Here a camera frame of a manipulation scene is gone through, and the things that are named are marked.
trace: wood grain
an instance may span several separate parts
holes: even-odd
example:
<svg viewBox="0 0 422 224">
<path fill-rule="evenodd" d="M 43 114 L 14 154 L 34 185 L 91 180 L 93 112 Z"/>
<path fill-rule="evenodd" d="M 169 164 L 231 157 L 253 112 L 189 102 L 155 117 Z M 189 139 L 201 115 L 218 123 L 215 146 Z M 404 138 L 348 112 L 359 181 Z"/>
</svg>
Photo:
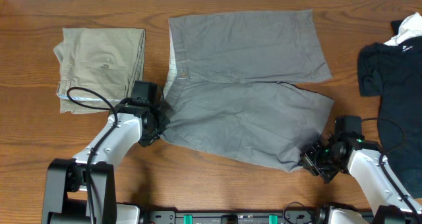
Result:
<svg viewBox="0 0 422 224">
<path fill-rule="evenodd" d="M 228 11 L 313 9 L 322 49 L 334 78 L 302 84 L 334 100 L 326 133 L 341 114 L 376 116 L 380 98 L 359 95 L 359 50 L 392 36 L 390 21 L 420 11 L 422 0 L 7 0 L 0 14 L 0 222 L 39 223 L 45 172 L 97 135 L 105 113 L 59 113 L 59 63 L 53 48 L 62 28 L 144 28 L 144 79 L 164 85 L 169 61 L 168 18 Z M 364 125 L 377 138 L 374 123 Z M 117 171 L 119 202 L 179 210 L 279 210 L 343 202 L 369 205 L 356 181 L 330 184 L 306 171 L 285 173 L 172 146 L 133 147 Z M 84 198 L 84 194 L 73 194 Z"/>
<path fill-rule="evenodd" d="M 3 9 L 3 3 L 5 2 L 5 0 L 0 0 L 0 11 L 1 9 Z"/>
</svg>

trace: white logo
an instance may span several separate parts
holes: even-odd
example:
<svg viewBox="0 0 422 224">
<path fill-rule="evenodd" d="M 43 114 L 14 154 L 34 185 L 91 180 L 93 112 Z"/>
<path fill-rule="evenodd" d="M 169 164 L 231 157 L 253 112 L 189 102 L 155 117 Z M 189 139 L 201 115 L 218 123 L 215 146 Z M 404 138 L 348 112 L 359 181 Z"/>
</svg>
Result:
<svg viewBox="0 0 422 224">
<path fill-rule="evenodd" d="M 403 45 L 402 52 L 405 52 L 405 51 L 407 51 L 407 50 L 409 50 L 409 49 L 413 49 L 413 46 L 406 46 L 406 45 Z"/>
</svg>

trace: khaki pants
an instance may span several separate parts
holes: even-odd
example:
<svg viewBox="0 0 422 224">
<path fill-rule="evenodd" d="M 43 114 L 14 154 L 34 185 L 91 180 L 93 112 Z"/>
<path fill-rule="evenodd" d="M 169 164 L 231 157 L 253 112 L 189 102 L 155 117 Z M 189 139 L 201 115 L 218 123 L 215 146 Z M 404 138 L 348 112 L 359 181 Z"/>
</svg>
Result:
<svg viewBox="0 0 422 224">
<path fill-rule="evenodd" d="M 116 104 L 129 97 L 135 80 L 142 80 L 145 31 L 142 29 L 63 29 L 63 42 L 54 48 L 60 62 L 57 89 L 60 112 L 100 112 L 73 104 L 67 99 L 70 87 L 91 89 Z M 106 107 L 101 99 L 83 91 L 72 98 L 87 105 Z"/>
</svg>

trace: black shirt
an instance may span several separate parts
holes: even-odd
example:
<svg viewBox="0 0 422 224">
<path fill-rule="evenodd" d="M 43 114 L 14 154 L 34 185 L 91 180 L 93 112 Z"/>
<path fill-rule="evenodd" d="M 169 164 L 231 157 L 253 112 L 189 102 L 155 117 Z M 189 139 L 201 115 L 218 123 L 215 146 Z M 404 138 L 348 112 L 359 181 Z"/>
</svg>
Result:
<svg viewBox="0 0 422 224">
<path fill-rule="evenodd" d="M 393 172 L 414 198 L 422 197 L 422 36 L 399 46 L 381 43 L 363 48 L 358 70 L 361 96 L 382 96 L 379 117 L 396 121 L 406 144 L 388 155 Z M 378 122 L 384 150 L 402 142 L 402 133 L 388 121 Z"/>
</svg>

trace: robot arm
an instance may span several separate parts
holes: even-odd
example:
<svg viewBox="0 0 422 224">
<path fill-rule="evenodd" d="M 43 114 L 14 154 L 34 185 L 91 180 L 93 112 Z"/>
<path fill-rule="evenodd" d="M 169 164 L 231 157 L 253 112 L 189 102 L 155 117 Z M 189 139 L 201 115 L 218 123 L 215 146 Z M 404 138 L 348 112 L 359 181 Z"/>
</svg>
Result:
<svg viewBox="0 0 422 224">
<path fill-rule="evenodd" d="M 422 207 L 403 187 L 391 170 L 388 159 L 383 156 L 380 163 L 381 147 L 361 135 L 361 118 L 343 116 L 336 119 L 335 133 L 329 145 L 320 141 L 313 144 L 301 155 L 303 165 L 313 175 L 320 175 L 324 182 L 330 182 L 338 172 L 351 175 L 359 183 L 375 216 L 373 223 L 388 220 L 409 223 L 417 217 L 398 194 L 391 181 L 400 189 L 407 201 L 421 215 Z M 316 223 L 367 223 L 354 208 L 341 204 L 328 204 L 319 209 Z"/>
<path fill-rule="evenodd" d="M 142 137 L 142 118 L 132 114 L 118 113 L 119 122 L 117 128 L 101 143 L 97 154 L 91 164 L 106 162 L 118 168 L 127 151 Z M 108 117 L 108 122 L 93 141 L 81 152 L 73 156 L 78 164 L 86 164 L 90 149 L 95 146 L 99 139 L 111 128 L 114 123 L 114 116 Z"/>
<path fill-rule="evenodd" d="M 90 208 L 87 201 L 72 200 L 68 192 L 87 191 L 86 181 L 90 179 L 90 191 L 96 223 L 139 224 L 145 216 L 136 205 L 117 204 L 114 172 L 129 149 L 139 142 L 143 147 L 160 138 L 169 120 L 157 106 L 157 85 L 136 81 L 132 97 L 115 106 L 118 122 L 114 115 L 93 141 L 72 159 L 55 159 L 47 170 L 45 183 L 43 224 L 90 223 Z M 86 168 L 92 148 L 101 140 L 92 158 L 87 177 Z"/>
</svg>

